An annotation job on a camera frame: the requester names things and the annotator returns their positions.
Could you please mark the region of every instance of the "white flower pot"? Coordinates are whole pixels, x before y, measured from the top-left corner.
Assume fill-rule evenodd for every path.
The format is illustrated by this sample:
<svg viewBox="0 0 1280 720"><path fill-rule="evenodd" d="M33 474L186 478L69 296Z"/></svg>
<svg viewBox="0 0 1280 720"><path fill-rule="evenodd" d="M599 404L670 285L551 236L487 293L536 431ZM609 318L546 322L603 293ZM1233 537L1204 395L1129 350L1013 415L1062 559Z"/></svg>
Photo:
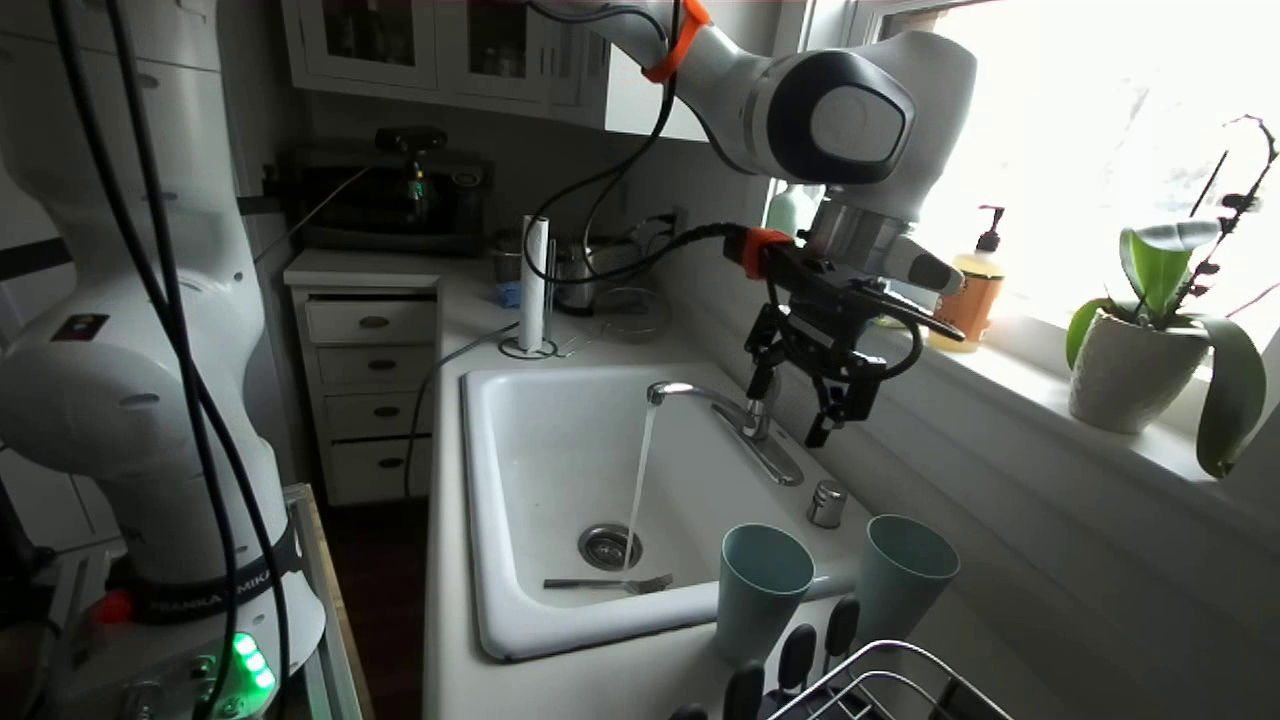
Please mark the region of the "white flower pot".
<svg viewBox="0 0 1280 720"><path fill-rule="evenodd" d="M1071 415L1104 431L1138 435L1178 401L1204 350L1209 339L1187 326L1157 333L1096 312L1078 360Z"/></svg>

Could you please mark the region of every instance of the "orange bottle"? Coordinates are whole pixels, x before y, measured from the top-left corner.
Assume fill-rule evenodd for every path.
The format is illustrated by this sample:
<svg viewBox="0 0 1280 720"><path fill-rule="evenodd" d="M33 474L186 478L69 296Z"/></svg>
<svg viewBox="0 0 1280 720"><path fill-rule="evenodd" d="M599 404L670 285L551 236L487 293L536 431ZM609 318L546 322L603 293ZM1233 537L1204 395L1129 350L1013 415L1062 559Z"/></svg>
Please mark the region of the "orange bottle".
<svg viewBox="0 0 1280 720"><path fill-rule="evenodd" d="M1005 266L997 262L997 248L999 248L1005 208L999 205L984 205L984 208L992 210L992 229L977 240L967 256L957 258L963 274L960 293L945 296L932 309L932 316L945 322L957 322L963 339L957 345L949 336L932 336L935 348L977 348L984 339L987 312L999 296Z"/></svg>

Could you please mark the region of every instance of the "sink basin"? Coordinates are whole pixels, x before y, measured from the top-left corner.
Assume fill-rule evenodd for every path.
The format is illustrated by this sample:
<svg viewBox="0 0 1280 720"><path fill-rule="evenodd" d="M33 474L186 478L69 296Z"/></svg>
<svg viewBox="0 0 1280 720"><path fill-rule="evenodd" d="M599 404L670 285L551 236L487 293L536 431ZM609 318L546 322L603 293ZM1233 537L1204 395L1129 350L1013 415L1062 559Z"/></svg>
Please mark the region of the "sink basin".
<svg viewBox="0 0 1280 720"><path fill-rule="evenodd" d="M816 559L814 596L853 588L866 506L850 502L842 527L814 527L803 513L814 483L823 478L822 464L785 441L803 466L803 483L785 486L709 404L681 395L654 415L636 565L619 568L619 549L611 549L616 565L599 568L599 554L589 565L585 532L634 523L642 435L654 413L643 386L656 380L692 380L740 401L740 386L714 362L463 374L476 623L491 659L718 621L718 553L736 523L792 532ZM656 590L546 588L546 579L609 576L671 576L671 585Z"/></svg>

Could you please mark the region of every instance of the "drawer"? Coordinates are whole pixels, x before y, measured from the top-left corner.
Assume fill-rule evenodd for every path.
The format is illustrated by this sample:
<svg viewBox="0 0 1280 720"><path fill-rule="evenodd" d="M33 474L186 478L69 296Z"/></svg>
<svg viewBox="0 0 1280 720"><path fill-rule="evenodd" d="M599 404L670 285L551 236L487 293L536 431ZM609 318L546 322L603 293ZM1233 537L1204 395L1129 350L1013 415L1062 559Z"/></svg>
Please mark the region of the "drawer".
<svg viewBox="0 0 1280 720"><path fill-rule="evenodd" d="M438 339L438 301L310 301L311 345L427 345Z"/></svg>
<svg viewBox="0 0 1280 720"><path fill-rule="evenodd" d="M431 348L320 348L318 350L318 371L320 382L333 393L349 386L394 386L400 382L404 393L416 393L423 371L438 369Z"/></svg>
<svg viewBox="0 0 1280 720"><path fill-rule="evenodd" d="M431 401L419 401L416 431L431 424ZM412 393L329 393L323 395L323 429L333 441L356 435L408 435L416 386Z"/></svg>
<svg viewBox="0 0 1280 720"><path fill-rule="evenodd" d="M423 495L431 466L431 442L412 441L412 495ZM323 493L329 502L384 502L404 499L408 441L329 442Z"/></svg>

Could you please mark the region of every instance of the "running water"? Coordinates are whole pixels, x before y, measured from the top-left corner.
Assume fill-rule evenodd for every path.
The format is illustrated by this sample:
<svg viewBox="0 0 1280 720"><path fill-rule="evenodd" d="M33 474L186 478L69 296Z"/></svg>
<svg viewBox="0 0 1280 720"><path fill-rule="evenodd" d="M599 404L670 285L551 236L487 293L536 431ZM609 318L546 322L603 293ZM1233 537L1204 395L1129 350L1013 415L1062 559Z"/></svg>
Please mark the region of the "running water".
<svg viewBox="0 0 1280 720"><path fill-rule="evenodd" d="M650 448L654 448L654 418L656 418L656 404L643 413L643 429L642 429L642 460L636 460L636 486L634 486L634 519L629 519L629 549L625 549L625 579L634 579L634 539L636 539L636 527L642 527L643 474L650 474Z"/></svg>

